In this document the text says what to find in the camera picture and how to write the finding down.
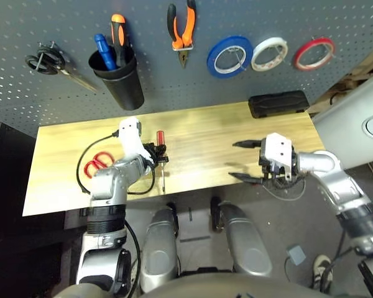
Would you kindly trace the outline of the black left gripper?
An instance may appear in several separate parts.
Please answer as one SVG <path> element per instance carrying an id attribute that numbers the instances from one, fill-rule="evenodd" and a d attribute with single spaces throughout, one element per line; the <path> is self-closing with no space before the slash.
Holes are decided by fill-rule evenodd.
<path id="1" fill-rule="evenodd" d="M 151 143 L 143 143 L 142 146 L 144 147 L 144 150 L 147 152 L 143 154 L 144 165 L 146 167 L 150 167 L 150 166 L 157 167 L 158 163 L 162 164 L 162 163 L 169 162 L 168 156 L 158 157 L 158 155 L 165 154 L 166 149 L 167 149 L 166 145 L 161 144 L 161 145 L 155 146 L 155 144 L 151 142 Z"/>

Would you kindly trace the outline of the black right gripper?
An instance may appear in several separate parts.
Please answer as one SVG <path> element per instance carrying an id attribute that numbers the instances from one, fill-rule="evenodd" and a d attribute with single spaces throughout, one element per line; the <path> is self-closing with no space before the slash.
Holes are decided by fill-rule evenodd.
<path id="1" fill-rule="evenodd" d="M 261 140 L 243 140 L 233 143 L 234 147 L 240 148 L 260 148 Z M 253 177 L 248 173 L 235 173 L 229 172 L 228 174 L 232 177 L 249 184 L 271 184 L 273 187 L 292 187 L 295 185 L 295 150 L 292 147 L 291 153 L 291 175 L 287 180 L 285 166 L 276 164 L 274 161 L 269 161 L 265 157 L 260 155 L 259 165 L 262 167 L 262 173 L 264 177 Z"/>

